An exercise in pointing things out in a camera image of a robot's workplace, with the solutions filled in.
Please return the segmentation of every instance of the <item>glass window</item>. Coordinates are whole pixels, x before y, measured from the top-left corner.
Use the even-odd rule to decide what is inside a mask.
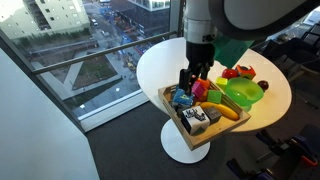
[[[11,17],[3,14],[0,28],[36,70],[72,59],[89,58],[39,75],[68,111],[82,120],[134,96],[140,90],[136,78],[138,61],[162,39],[109,54],[92,55],[168,32],[170,8],[152,11],[149,0],[113,0],[103,7],[83,4],[81,0],[48,2],[45,7],[34,0],[21,1],[16,8],[10,6],[13,9],[8,13],[15,13]],[[164,4],[164,1],[157,2],[157,7],[164,7]],[[64,7],[75,9],[77,13],[63,11]],[[159,12],[162,15],[154,18]]]

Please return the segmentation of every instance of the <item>white round table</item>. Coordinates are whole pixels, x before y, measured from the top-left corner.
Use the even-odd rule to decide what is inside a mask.
[[[168,112],[158,97],[158,89],[178,84],[179,72],[187,68],[188,64],[184,38],[163,41],[148,49],[139,60],[137,66],[139,85],[150,101],[165,113]],[[256,72],[253,81],[266,80],[269,82],[269,89],[260,101],[252,105],[248,112],[251,118],[245,124],[233,129],[232,132],[257,130],[278,121],[291,104],[292,94],[286,77],[272,62],[250,49],[245,52],[237,64],[252,66]],[[208,78],[214,82],[217,77],[221,76],[225,68],[215,61]],[[200,161],[210,148],[210,143],[207,143],[190,151],[171,119],[162,129],[161,142],[167,154],[182,163]]]

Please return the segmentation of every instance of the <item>yellow banana toy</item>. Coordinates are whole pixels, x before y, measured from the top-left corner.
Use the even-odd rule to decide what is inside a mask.
[[[236,112],[234,112],[231,108],[229,108],[228,106],[225,106],[223,104],[216,104],[216,103],[212,103],[212,102],[200,103],[200,107],[202,109],[209,108],[211,106],[215,107],[218,111],[220,111],[222,116],[224,116],[228,119],[231,119],[231,120],[239,120],[239,115]]]

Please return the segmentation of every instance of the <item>table pedestal base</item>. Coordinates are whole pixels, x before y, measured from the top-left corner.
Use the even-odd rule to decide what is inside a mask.
[[[167,121],[161,130],[161,143],[171,158],[186,164],[200,161],[207,155],[210,148],[209,142],[191,151],[172,119]]]

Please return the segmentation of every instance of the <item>floor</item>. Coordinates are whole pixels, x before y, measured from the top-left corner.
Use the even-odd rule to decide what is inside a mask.
[[[275,62],[282,69],[281,61]],[[303,98],[320,106],[320,78],[303,75],[291,83],[293,99],[288,112],[266,129],[275,138],[286,139],[304,125],[320,126],[319,110]],[[195,164],[171,159],[160,142],[162,126],[169,116],[147,102],[86,134],[100,179],[111,180],[185,180],[238,179],[226,166],[237,158],[245,170],[270,167],[277,157],[257,164],[267,146],[255,137],[257,131],[229,133],[211,142],[207,156]]]

